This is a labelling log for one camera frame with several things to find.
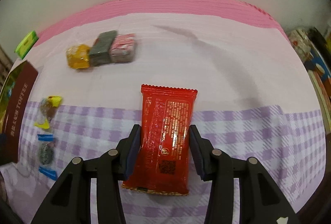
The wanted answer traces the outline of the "red snack packet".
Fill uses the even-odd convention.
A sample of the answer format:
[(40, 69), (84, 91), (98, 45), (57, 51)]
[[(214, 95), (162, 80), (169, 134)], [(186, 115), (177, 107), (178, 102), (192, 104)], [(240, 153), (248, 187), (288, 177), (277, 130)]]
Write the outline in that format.
[(141, 85), (141, 148), (123, 188), (160, 195), (187, 195), (189, 133), (194, 89)]

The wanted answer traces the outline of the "blue-ended dark wrapped candy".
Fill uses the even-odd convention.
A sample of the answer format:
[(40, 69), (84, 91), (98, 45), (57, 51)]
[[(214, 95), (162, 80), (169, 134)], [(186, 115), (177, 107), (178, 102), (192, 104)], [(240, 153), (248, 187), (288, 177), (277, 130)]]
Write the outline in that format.
[(52, 134), (38, 134), (38, 171), (53, 181), (58, 178), (57, 171), (53, 168), (55, 156), (55, 139)]

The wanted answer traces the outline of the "yellow-ended clear wrapped candy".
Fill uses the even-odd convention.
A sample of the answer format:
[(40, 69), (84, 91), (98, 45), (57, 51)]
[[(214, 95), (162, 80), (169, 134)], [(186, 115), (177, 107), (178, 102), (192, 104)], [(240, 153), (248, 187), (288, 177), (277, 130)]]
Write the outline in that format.
[(62, 100), (61, 96), (48, 96), (42, 99), (38, 107), (34, 126), (44, 130), (49, 129)]

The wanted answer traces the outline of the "pink purple tablecloth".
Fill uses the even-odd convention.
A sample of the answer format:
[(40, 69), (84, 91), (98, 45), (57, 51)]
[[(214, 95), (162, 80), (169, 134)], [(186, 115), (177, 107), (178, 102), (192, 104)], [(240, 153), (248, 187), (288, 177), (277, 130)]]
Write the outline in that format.
[[(66, 51), (109, 30), (135, 34), (128, 64), (76, 71)], [(256, 157), (295, 211), (325, 171), (325, 131), (310, 77), (280, 25), (235, 0), (116, 0), (56, 23), (26, 59), (38, 70), (22, 121), (20, 160), (1, 168), (11, 208), (31, 222), (53, 181), (38, 171), (39, 102), (63, 98), (52, 121), (62, 172), (114, 148), (141, 121), (143, 84), (196, 89), (192, 123), (214, 147)]]

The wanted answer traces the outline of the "brown toffee tin box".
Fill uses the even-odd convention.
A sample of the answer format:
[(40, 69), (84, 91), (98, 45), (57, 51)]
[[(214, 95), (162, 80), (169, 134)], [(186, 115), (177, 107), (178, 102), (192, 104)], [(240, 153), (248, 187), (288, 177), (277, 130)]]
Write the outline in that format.
[(1, 89), (1, 165), (18, 162), (20, 131), (38, 71), (24, 61), (7, 76)]

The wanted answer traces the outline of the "yellow wrapped candy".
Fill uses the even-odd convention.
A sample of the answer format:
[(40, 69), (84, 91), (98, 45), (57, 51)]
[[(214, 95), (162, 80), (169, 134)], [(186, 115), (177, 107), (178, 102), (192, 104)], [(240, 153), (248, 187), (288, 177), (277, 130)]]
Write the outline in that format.
[(67, 64), (72, 69), (85, 69), (90, 67), (90, 46), (85, 44), (71, 46), (66, 51)]

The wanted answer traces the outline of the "dark green wrapped bar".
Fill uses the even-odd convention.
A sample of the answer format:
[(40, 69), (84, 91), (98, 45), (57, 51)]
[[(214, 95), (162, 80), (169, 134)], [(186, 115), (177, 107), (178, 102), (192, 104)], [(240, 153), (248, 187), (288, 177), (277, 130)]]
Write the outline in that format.
[(91, 67), (97, 67), (111, 63), (109, 50), (117, 35), (118, 32), (116, 30), (111, 30), (99, 34), (89, 51)]

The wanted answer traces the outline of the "pink white wrapped cake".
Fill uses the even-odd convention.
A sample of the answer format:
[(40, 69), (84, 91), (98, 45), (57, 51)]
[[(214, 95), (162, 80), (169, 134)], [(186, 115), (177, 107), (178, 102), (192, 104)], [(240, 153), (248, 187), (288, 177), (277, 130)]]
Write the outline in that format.
[(135, 57), (136, 35), (117, 35), (109, 49), (110, 61), (112, 63), (132, 62)]

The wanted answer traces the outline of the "cluttered side shelf items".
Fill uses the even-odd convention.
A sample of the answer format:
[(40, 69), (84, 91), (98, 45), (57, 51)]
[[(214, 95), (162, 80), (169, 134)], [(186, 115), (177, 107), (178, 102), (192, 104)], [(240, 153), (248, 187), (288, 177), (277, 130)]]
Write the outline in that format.
[(316, 92), (326, 134), (330, 134), (330, 51), (316, 28), (308, 30), (310, 55), (304, 66)]

